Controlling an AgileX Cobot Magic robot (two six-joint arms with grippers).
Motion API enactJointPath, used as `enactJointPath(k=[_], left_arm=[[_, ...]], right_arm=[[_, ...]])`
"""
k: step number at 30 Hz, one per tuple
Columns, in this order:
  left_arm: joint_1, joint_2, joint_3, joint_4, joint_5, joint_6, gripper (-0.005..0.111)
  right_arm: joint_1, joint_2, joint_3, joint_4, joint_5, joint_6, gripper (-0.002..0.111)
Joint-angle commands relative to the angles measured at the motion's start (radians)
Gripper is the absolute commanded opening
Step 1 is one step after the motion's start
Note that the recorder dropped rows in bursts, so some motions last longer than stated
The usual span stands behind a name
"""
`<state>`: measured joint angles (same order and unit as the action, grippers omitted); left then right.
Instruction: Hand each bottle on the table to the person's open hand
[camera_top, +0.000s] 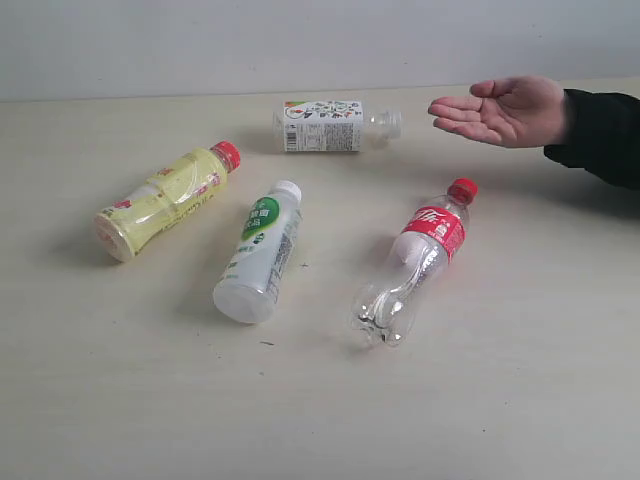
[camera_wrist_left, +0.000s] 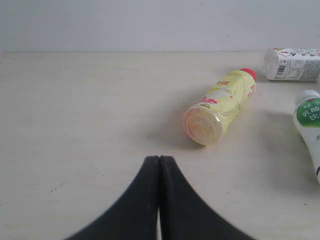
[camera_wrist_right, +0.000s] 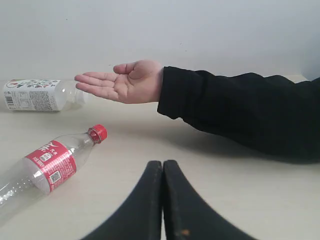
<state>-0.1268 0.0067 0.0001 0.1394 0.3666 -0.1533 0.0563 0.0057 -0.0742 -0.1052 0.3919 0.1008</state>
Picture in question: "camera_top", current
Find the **person's open hand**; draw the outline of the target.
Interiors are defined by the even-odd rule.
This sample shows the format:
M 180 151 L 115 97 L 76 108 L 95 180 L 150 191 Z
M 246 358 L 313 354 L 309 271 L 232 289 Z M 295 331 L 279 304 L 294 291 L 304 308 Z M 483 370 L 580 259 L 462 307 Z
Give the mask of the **person's open hand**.
M 431 102 L 433 125 L 465 139 L 504 148 L 538 148 L 561 142 L 568 127 L 564 89 L 537 76 L 479 82 L 467 96 Z

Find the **black sleeved forearm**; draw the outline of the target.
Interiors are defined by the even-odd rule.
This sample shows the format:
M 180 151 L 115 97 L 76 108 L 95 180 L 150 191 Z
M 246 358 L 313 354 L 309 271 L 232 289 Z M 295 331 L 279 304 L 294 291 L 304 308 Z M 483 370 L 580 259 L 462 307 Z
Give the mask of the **black sleeved forearm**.
M 544 155 L 604 182 L 639 189 L 639 99 L 622 93 L 567 89 L 567 130 Z

